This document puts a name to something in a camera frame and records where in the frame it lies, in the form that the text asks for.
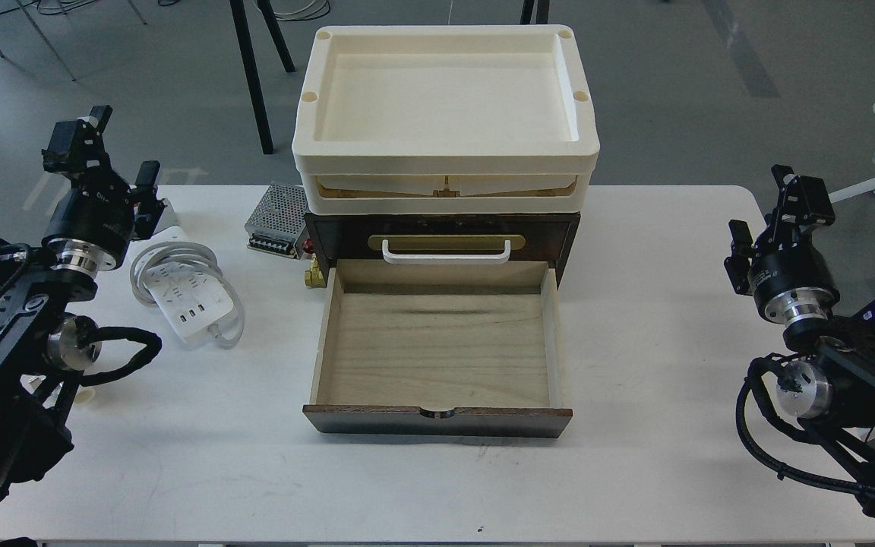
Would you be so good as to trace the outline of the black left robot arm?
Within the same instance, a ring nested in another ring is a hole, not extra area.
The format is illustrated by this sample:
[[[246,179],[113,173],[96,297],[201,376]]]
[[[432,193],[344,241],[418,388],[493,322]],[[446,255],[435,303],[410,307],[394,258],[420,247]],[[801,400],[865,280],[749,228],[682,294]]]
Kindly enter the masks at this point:
[[[97,105],[56,122],[43,166],[71,187],[38,246],[0,238],[0,502],[73,449],[66,422],[80,388],[130,375],[163,346],[149,331],[67,311],[93,300],[96,275],[121,267],[129,243],[149,239],[166,209],[158,162],[143,163],[134,185],[112,169],[102,139],[111,114]]]

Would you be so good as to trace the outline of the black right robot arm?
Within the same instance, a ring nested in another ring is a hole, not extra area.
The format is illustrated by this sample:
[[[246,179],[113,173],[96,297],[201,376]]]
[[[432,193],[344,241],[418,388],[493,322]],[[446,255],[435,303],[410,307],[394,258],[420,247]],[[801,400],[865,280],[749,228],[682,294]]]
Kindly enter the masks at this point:
[[[834,314],[840,300],[812,233],[836,221],[824,182],[790,166],[771,173],[779,196],[765,229],[729,222],[725,270],[733,290],[750,296],[763,320],[782,326],[788,353],[750,361],[736,399],[738,437],[778,478],[854,496],[875,519],[875,299],[857,314]],[[794,442],[815,444],[847,471],[839,480],[778,460],[751,436],[746,405]]]

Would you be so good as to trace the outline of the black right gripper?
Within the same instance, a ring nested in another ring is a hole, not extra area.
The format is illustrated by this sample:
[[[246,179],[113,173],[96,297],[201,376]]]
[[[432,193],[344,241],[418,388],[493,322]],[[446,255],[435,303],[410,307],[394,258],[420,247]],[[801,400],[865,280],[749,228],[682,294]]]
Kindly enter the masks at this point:
[[[827,319],[839,291],[812,235],[836,221],[829,192],[822,179],[795,175],[790,166],[773,165],[771,173],[779,193],[764,231],[754,238],[743,220],[728,221],[727,277],[735,293],[753,298],[763,320]]]

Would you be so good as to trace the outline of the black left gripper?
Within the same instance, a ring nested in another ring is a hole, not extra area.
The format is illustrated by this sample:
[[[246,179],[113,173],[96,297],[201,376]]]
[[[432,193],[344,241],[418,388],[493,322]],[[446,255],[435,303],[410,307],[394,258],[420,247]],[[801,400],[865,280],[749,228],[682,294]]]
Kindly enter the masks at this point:
[[[134,185],[112,168],[102,140],[111,115],[111,105],[94,105],[90,120],[56,122],[42,151],[44,170],[71,183],[42,239],[55,254],[53,269],[118,269],[131,242],[153,235],[163,211],[157,197],[159,160],[144,160]]]

